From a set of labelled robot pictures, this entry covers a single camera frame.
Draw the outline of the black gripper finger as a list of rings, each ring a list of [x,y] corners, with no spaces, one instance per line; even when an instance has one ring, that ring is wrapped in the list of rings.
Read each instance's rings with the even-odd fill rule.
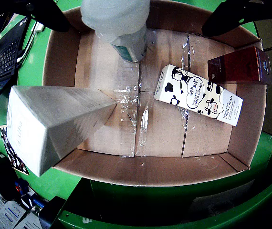
[[[0,0],[0,15],[3,13],[30,17],[58,32],[70,28],[68,19],[53,0]]]
[[[207,37],[223,35],[252,21],[272,19],[272,0],[227,0],[220,3],[202,26]]]

